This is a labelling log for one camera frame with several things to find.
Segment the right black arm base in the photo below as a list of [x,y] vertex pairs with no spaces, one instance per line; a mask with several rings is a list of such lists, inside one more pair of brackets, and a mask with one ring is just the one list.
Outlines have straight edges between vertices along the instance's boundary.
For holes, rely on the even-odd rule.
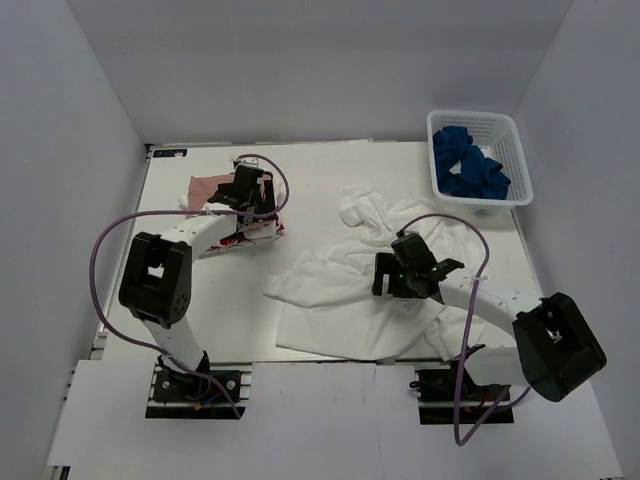
[[[409,389],[417,395],[421,425],[452,425],[456,373],[451,368],[418,369]],[[464,373],[461,387],[460,423],[472,425],[489,409],[504,389],[501,385],[478,386]]]

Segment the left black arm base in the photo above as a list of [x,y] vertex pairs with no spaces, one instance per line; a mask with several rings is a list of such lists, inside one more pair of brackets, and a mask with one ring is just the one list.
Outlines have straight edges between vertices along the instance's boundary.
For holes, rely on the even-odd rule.
[[146,419],[162,420],[238,420],[248,404],[252,380],[250,366],[211,367],[210,375],[227,391],[204,379],[190,379],[184,374],[156,364],[151,378],[145,411]]

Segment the red white t shirt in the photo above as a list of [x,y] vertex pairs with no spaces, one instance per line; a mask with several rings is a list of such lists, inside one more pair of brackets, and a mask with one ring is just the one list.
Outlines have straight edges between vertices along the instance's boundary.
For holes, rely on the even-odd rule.
[[[179,206],[183,210],[186,208],[187,193],[179,198]],[[217,244],[207,250],[208,254],[218,254],[232,248],[243,248],[257,246],[277,240],[284,233],[285,226],[279,217],[274,220],[260,220],[257,223],[243,226],[238,232],[221,239]]]

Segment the blue crumpled t shirt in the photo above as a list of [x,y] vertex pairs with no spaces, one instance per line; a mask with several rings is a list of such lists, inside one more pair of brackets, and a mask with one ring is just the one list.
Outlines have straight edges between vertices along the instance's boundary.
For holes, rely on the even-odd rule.
[[468,129],[447,126],[432,137],[438,190],[447,196],[505,200],[511,180],[474,144]]

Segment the pink t shirt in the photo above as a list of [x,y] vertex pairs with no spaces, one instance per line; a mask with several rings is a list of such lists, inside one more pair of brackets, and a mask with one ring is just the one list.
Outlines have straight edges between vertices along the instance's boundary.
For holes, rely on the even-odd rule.
[[192,176],[188,185],[186,208],[188,210],[201,210],[216,193],[218,187],[221,184],[231,183],[233,178],[233,174],[208,177]]

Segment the white plastic basket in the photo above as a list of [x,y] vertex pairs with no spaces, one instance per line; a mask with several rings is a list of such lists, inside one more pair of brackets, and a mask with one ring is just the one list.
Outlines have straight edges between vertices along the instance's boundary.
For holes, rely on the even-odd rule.
[[498,214],[533,200],[515,121],[491,112],[434,110],[427,115],[434,195],[458,211]]

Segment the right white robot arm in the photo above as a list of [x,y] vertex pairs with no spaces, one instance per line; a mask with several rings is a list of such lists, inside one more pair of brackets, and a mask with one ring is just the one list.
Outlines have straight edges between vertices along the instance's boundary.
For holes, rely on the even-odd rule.
[[415,232],[391,248],[375,256],[373,295],[463,309],[514,339],[514,346],[469,346],[453,359],[453,370],[475,385],[528,386],[559,402],[606,366],[604,350],[570,296],[538,298],[499,287],[458,260],[437,261]]

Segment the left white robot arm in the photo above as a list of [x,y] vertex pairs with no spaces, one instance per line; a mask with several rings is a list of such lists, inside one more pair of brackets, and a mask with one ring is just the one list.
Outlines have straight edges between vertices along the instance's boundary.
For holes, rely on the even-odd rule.
[[219,184],[202,209],[204,215],[191,215],[163,233],[134,236],[118,294],[120,304],[162,350],[162,365],[176,372],[208,369],[206,351],[187,320],[193,263],[250,230],[277,231],[273,175],[240,164],[233,179]]

